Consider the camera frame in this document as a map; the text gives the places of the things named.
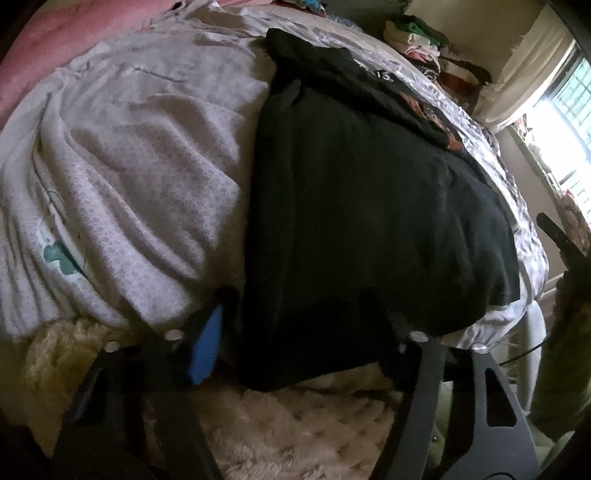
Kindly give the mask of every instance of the black cable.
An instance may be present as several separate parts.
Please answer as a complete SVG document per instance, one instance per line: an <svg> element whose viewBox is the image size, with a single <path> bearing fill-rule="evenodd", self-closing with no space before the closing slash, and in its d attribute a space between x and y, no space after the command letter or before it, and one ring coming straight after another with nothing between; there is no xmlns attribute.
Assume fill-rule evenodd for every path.
<svg viewBox="0 0 591 480"><path fill-rule="evenodd" d="M529 350L527 350L526 352L522 353L521 355L517 355L517 356L515 356L513 358L509 358L509 360L505 360L503 363L500 363L499 364L499 367L503 367L506 364L510 364L512 362L515 362L515 361L517 361L517 360L519 360L519 359L521 359L521 358L529 355L531 352L536 351L538 348L540 348L542 345L544 345L548 341L548 338L549 338L549 336L546 337L543 342L539 343L538 345L536 345L533 348L530 348Z"/></svg>

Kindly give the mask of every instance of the pink blanket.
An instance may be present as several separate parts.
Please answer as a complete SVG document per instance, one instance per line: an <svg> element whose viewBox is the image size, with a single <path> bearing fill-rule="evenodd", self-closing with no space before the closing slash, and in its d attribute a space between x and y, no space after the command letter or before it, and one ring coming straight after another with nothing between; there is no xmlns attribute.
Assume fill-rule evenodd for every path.
<svg viewBox="0 0 591 480"><path fill-rule="evenodd" d="M33 18L0 64L0 128L23 97L57 67L98 42L141 27L176 0L82 0ZM242 7L271 0L220 0Z"/></svg>

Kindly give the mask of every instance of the window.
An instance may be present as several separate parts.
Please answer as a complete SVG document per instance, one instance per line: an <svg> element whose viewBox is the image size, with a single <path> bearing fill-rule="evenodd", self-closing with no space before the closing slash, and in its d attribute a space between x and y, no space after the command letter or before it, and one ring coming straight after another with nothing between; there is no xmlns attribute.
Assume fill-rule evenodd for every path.
<svg viewBox="0 0 591 480"><path fill-rule="evenodd" d="M527 115L538 159L591 222L591 64L577 51Z"/></svg>

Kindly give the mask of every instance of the metal rivet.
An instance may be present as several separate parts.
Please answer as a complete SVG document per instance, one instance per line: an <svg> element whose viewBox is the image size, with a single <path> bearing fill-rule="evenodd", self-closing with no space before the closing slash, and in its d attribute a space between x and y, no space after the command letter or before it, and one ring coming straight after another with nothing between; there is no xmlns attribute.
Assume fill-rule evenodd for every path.
<svg viewBox="0 0 591 480"><path fill-rule="evenodd" d="M429 341L429 337L426 333L419 332L417 330L415 330L414 332L410 332L408 336L413 342L417 343L425 343Z"/></svg>
<svg viewBox="0 0 591 480"><path fill-rule="evenodd" d="M484 343L473 343L470 348L474 353L479 353L481 355L488 353L488 347Z"/></svg>
<svg viewBox="0 0 591 480"><path fill-rule="evenodd" d="M178 342L184 338L184 332L182 330L169 330L164 334L164 339L169 342Z"/></svg>
<svg viewBox="0 0 591 480"><path fill-rule="evenodd" d="M121 345L117 342L107 342L103 350L107 353L115 353L119 348L121 348Z"/></svg>

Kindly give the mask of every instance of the white bedsheet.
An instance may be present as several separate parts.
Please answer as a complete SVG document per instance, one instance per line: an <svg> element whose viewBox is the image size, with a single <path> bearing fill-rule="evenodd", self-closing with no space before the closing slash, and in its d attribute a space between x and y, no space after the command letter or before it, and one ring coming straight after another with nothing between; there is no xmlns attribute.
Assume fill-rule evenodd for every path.
<svg viewBox="0 0 591 480"><path fill-rule="evenodd" d="M458 127L504 199L522 295L447 341L489 342L519 321L548 262L515 183L463 110L372 37L288 8L194 2L57 69L2 131L2 333L20 339L79 316L161 330L222 283L242 288L254 136L275 73L261 38L269 27L348 48Z"/></svg>

